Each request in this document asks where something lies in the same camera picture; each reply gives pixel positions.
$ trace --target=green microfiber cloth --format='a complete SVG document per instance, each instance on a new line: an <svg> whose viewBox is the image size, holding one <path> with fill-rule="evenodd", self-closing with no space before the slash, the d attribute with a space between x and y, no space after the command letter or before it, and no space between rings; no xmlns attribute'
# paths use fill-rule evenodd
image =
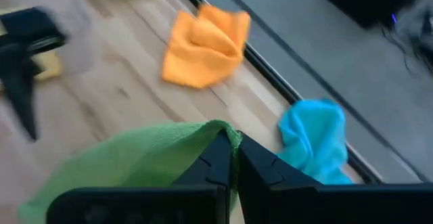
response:
<svg viewBox="0 0 433 224"><path fill-rule="evenodd" d="M236 164L242 136L221 120L171 123L117 135L63 163L36 196L20 207L20 221L45 224L51 202L77 187L168 187L220 130L227 132Z"/></svg>

